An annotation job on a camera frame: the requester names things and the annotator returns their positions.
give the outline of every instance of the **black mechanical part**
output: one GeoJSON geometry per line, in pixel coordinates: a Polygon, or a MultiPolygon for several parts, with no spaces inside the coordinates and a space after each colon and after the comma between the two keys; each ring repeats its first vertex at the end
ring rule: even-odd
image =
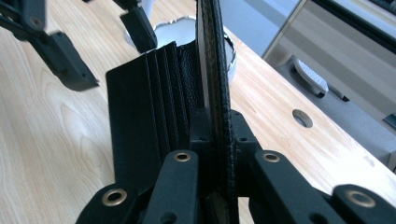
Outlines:
{"type": "Polygon", "coordinates": [[[207,197],[215,187],[219,172],[215,167],[210,127],[205,108],[191,114],[190,150],[198,154],[200,160],[199,190],[201,197],[207,197]]]}
{"type": "Polygon", "coordinates": [[[248,210],[255,224],[278,223],[270,204],[264,199],[257,200],[256,198],[249,198],[248,210]]]}
{"type": "Polygon", "coordinates": [[[255,192],[257,183],[250,172],[250,161],[254,159],[254,154],[261,150],[260,144],[248,127],[244,116],[238,111],[232,110],[233,132],[237,153],[236,183],[239,197],[250,197],[260,195],[255,192]]]}
{"type": "Polygon", "coordinates": [[[136,188],[130,185],[112,184],[104,187],[85,206],[77,224],[137,223],[140,214],[138,198],[136,188]]]}
{"type": "Polygon", "coordinates": [[[282,154],[256,152],[251,172],[279,223],[345,223],[282,154]]]}
{"type": "Polygon", "coordinates": [[[347,223],[390,224],[396,222],[396,209],[368,189],[355,185],[337,186],[331,205],[347,223]]]}
{"type": "Polygon", "coordinates": [[[120,18],[139,52],[157,48],[157,36],[142,7],[131,7],[120,18]]]}
{"type": "Polygon", "coordinates": [[[144,224],[199,223],[198,156],[190,150],[168,154],[148,204],[144,224]]]}
{"type": "Polygon", "coordinates": [[[67,35],[47,35],[45,24],[44,0],[0,1],[0,26],[19,40],[27,40],[67,88],[85,91],[98,86],[67,35]]]}

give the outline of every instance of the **wood grain surface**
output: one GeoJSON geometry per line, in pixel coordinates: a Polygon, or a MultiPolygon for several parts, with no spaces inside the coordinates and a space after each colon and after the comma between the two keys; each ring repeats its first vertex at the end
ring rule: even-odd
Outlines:
{"type": "MultiPolygon", "coordinates": [[[[100,87],[64,87],[28,43],[0,29],[0,223],[74,223],[92,195],[114,182],[106,71],[138,56],[112,1],[47,1],[47,31],[67,33],[100,87]]],[[[195,1],[157,0],[151,23],[195,14],[195,1]]],[[[315,187],[353,183],[396,206],[396,177],[246,45],[233,40],[232,108],[263,148],[286,155],[315,187]],[[294,109],[313,120],[298,124],[294,109]]],[[[241,223],[252,223],[240,200],[241,223]]]]}

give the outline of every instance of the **black bracket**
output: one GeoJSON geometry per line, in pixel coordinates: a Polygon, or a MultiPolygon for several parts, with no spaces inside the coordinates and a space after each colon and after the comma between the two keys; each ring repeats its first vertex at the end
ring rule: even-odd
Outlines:
{"type": "Polygon", "coordinates": [[[98,86],[67,35],[47,35],[45,24],[44,0],[0,0],[0,26],[19,40],[28,41],[67,88],[85,91],[98,86]]]}
{"type": "Polygon", "coordinates": [[[169,153],[152,192],[143,224],[197,223],[198,156],[190,150],[169,153]]]}
{"type": "Polygon", "coordinates": [[[120,15],[122,23],[131,37],[137,51],[147,52],[157,48],[157,36],[149,23],[145,11],[139,6],[141,0],[113,0],[119,7],[126,10],[120,15]]]}

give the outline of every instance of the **brass grommet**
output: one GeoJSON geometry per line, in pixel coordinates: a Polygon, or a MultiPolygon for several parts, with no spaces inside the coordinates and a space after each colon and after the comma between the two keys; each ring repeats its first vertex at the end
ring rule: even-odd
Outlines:
{"type": "Polygon", "coordinates": [[[191,155],[185,152],[177,153],[174,157],[175,161],[189,161],[191,159],[191,155]]]}
{"type": "Polygon", "coordinates": [[[361,207],[371,208],[371,207],[375,207],[376,205],[375,200],[372,197],[360,191],[348,190],[346,192],[346,197],[351,202],[361,207]]]}
{"type": "Polygon", "coordinates": [[[105,195],[103,195],[102,203],[105,206],[116,206],[123,203],[123,201],[126,199],[126,196],[127,193],[125,189],[110,189],[105,193],[105,195]],[[110,199],[110,197],[115,194],[118,194],[117,197],[114,200],[110,199]]]}
{"type": "Polygon", "coordinates": [[[280,161],[280,158],[274,153],[264,153],[264,155],[262,155],[262,158],[265,161],[269,161],[269,162],[279,162],[280,161]]]}

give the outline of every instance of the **desk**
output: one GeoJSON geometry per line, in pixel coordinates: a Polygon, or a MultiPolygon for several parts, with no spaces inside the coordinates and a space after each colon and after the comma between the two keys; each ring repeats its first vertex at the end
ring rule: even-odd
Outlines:
{"type": "MultiPolygon", "coordinates": [[[[158,0],[152,23],[195,12],[192,0],[158,0]]],[[[33,48],[0,30],[0,223],[73,223],[92,195],[114,182],[105,73],[137,57],[111,2],[48,1],[48,30],[66,32],[100,87],[65,88],[33,48]]],[[[263,148],[285,154],[306,179],[331,193],[354,183],[396,206],[396,176],[241,41],[231,84],[263,148]],[[299,125],[292,110],[313,120],[299,125]]],[[[241,222],[251,223],[240,200],[241,222]]]]}
{"type": "Polygon", "coordinates": [[[279,44],[396,133],[395,36],[396,16],[370,1],[301,0],[263,58],[279,44]]]}

